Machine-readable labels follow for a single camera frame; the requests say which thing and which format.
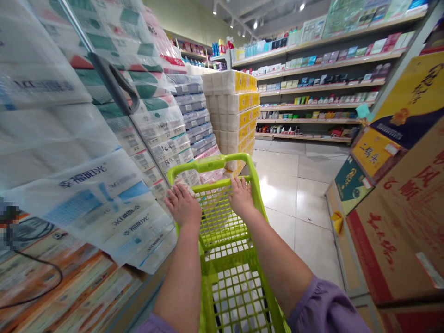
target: black cable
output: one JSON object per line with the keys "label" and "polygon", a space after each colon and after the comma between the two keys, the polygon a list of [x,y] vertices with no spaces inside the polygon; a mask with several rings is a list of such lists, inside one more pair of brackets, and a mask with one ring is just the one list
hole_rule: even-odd
{"label": "black cable", "polygon": [[[11,239],[11,238],[12,238],[12,229],[8,228],[8,229],[6,230],[6,244],[9,245],[9,246],[11,246],[11,244],[12,244],[12,239]],[[44,293],[42,293],[42,294],[40,294],[40,295],[38,295],[38,296],[36,296],[36,297],[34,297],[34,298],[31,298],[31,299],[28,299],[28,300],[25,300],[25,301],[21,301],[21,302],[12,303],[12,304],[9,304],[9,305],[2,306],[2,307],[0,307],[0,310],[4,310],[4,309],[6,309],[6,308],[13,308],[13,307],[16,307],[16,306],[18,306],[18,305],[22,305],[22,304],[26,304],[26,303],[29,303],[29,302],[33,302],[33,301],[35,301],[35,300],[37,300],[37,299],[39,299],[39,298],[45,296],[46,294],[49,294],[50,292],[52,292],[52,291],[53,291],[55,288],[57,288],[57,287],[62,283],[62,281],[63,281],[63,272],[62,272],[62,270],[60,269],[59,266],[57,266],[57,265],[55,265],[55,264],[53,264],[53,263],[51,263],[51,262],[49,262],[49,261],[45,261],[45,260],[41,260],[41,259],[39,259],[39,258],[33,257],[33,256],[31,256],[31,255],[29,255],[29,254],[26,254],[26,253],[23,253],[23,252],[21,252],[21,251],[19,251],[19,250],[13,250],[13,251],[14,251],[16,254],[20,254],[20,255],[22,255],[22,256],[28,258],[28,259],[34,260],[34,261],[36,261],[36,262],[39,262],[39,263],[42,263],[42,264],[45,264],[45,265],[50,265],[50,266],[52,266],[52,267],[57,271],[57,273],[59,274],[59,282],[58,282],[54,287],[52,287],[51,289],[49,289],[48,291],[45,291]]]}

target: white floor tile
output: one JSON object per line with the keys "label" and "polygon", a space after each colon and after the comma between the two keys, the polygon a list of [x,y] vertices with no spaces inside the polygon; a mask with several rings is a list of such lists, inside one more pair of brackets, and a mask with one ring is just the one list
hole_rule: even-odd
{"label": "white floor tile", "polygon": [[255,150],[253,161],[256,168],[297,177],[298,155]]}
{"label": "white floor tile", "polygon": [[343,164],[325,157],[299,156],[298,177],[330,184]]}
{"label": "white floor tile", "polygon": [[331,231],[296,219],[294,250],[317,277],[329,280],[344,289]]}
{"label": "white floor tile", "polygon": [[327,183],[298,178],[296,217],[332,230],[327,199],[324,196]]}
{"label": "white floor tile", "polygon": [[268,150],[271,145],[271,140],[256,139],[254,140],[254,149]]}
{"label": "white floor tile", "polygon": [[298,178],[260,168],[257,171],[264,206],[296,217]]}
{"label": "white floor tile", "polygon": [[267,212],[270,225],[285,243],[293,249],[295,247],[296,218],[270,208],[265,208],[265,211]]}
{"label": "white floor tile", "polygon": [[320,144],[307,143],[307,156],[309,157],[327,157],[330,159],[347,158],[350,152],[350,146],[338,144]]}
{"label": "white floor tile", "polygon": [[273,140],[268,150],[275,153],[305,155],[305,143]]}

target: stack of boxes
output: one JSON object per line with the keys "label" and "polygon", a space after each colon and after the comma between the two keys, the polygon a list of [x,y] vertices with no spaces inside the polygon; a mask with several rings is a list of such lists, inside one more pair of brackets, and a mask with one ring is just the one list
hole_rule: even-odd
{"label": "stack of boxes", "polygon": [[369,293],[389,332],[442,328],[443,56],[410,61],[335,178],[345,289],[355,304]]}
{"label": "stack of boxes", "polygon": [[[222,154],[253,153],[256,120],[260,114],[257,80],[234,70],[202,76],[214,134]],[[245,162],[231,161],[226,175],[238,175]]]}

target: wall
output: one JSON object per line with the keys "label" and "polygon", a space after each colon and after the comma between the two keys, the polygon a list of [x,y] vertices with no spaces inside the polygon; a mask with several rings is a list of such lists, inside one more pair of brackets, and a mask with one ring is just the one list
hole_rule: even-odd
{"label": "wall", "polygon": [[174,34],[208,45],[227,36],[234,37],[236,46],[243,46],[249,39],[237,36],[219,17],[194,0],[143,0],[154,12],[163,29]]}

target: yellow label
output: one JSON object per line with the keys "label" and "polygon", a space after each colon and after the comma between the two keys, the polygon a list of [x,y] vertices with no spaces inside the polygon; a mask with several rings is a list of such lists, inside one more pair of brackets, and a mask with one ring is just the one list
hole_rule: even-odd
{"label": "yellow label", "polygon": [[353,155],[369,176],[373,177],[399,148],[398,144],[368,127],[353,149]]}

